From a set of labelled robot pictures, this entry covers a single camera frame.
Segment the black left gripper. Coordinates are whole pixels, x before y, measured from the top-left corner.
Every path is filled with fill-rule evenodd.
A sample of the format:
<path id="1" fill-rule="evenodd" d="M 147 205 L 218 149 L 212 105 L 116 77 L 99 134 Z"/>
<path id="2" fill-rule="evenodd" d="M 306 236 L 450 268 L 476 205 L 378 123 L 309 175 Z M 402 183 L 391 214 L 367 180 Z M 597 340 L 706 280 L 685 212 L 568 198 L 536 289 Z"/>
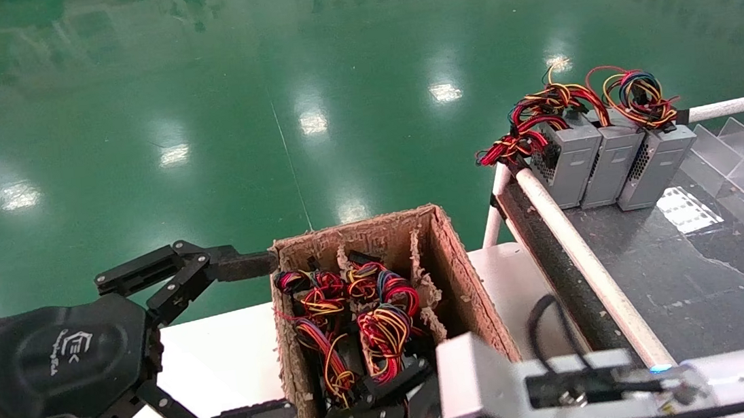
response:
<path id="1" fill-rule="evenodd" d="M 98 300 L 1 318 L 0 418 L 132 418 L 144 404 L 161 418 L 198 418 L 154 383 L 162 369 L 159 329 L 125 297 L 163 283 L 146 305 L 154 324 L 168 326 L 211 284 L 262 278 L 278 265 L 271 251 L 176 241 L 95 276 L 106 295 Z M 282 399 L 212 418 L 295 415 Z"/>

